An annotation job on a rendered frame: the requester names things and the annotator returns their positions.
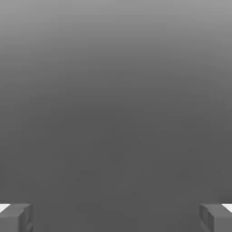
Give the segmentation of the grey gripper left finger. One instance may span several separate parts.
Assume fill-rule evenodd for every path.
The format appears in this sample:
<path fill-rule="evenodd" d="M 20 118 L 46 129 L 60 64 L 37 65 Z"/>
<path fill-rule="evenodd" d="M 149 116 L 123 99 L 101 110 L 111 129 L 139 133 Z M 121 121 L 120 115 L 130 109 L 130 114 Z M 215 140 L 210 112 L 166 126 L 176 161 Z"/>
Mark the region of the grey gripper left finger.
<path fill-rule="evenodd" d="M 0 232 L 34 232 L 33 205 L 0 203 Z"/>

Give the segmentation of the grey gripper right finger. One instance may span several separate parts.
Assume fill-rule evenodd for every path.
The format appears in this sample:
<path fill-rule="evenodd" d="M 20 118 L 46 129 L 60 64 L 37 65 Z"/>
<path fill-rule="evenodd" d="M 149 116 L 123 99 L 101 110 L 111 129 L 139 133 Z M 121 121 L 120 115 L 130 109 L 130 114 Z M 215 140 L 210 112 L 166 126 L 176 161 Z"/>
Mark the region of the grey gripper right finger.
<path fill-rule="evenodd" d="M 232 203 L 200 204 L 202 232 L 232 232 Z"/>

